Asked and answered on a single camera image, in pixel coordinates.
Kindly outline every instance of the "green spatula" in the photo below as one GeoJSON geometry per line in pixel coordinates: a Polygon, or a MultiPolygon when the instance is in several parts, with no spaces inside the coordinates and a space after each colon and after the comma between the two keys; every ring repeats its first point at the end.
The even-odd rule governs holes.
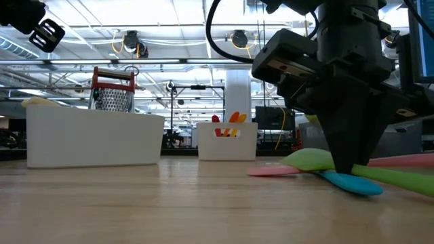
{"type": "MultiPolygon", "coordinates": [[[[330,152],[315,148],[298,150],[282,160],[282,163],[303,171],[319,171],[334,169],[330,152]]],[[[379,169],[354,165],[352,174],[386,184],[398,186],[422,195],[434,197],[434,176],[404,173],[388,169],[379,169]]]]}

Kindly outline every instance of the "wooden table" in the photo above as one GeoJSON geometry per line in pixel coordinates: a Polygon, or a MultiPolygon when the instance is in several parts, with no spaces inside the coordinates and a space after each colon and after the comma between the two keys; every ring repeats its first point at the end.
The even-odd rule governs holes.
{"type": "Polygon", "coordinates": [[[0,243],[433,242],[434,199],[392,186],[357,197],[312,175],[245,175],[263,163],[172,157],[47,170],[0,163],[0,243]]]}

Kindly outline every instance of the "red utensil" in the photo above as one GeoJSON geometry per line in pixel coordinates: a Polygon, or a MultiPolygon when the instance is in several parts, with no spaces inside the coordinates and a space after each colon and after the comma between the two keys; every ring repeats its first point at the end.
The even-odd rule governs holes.
{"type": "MultiPolygon", "coordinates": [[[[220,122],[220,118],[217,115],[213,115],[211,120],[212,120],[212,123],[219,123],[220,122]]],[[[216,132],[216,136],[218,136],[218,137],[222,136],[222,129],[215,129],[214,131],[216,132]]]]}
{"type": "MultiPolygon", "coordinates": [[[[434,153],[371,159],[369,167],[434,167],[434,153]]],[[[284,176],[302,174],[291,166],[257,167],[248,169],[249,176],[284,176]]]]}

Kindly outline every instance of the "blue spatula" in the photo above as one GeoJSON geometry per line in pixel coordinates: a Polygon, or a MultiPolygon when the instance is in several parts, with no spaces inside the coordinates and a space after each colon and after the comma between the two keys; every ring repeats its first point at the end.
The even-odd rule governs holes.
{"type": "Polygon", "coordinates": [[[334,171],[321,171],[317,172],[317,174],[324,177],[335,186],[351,193],[363,196],[382,194],[382,188],[379,185],[357,176],[340,174],[334,171]]]}

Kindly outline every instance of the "green spatula handle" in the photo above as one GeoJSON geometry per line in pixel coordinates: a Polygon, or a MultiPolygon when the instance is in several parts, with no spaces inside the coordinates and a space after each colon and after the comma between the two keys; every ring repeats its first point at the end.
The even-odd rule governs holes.
{"type": "Polygon", "coordinates": [[[356,176],[362,176],[371,180],[411,190],[422,195],[434,197],[434,176],[404,173],[362,165],[354,165],[352,173],[356,176]]]}

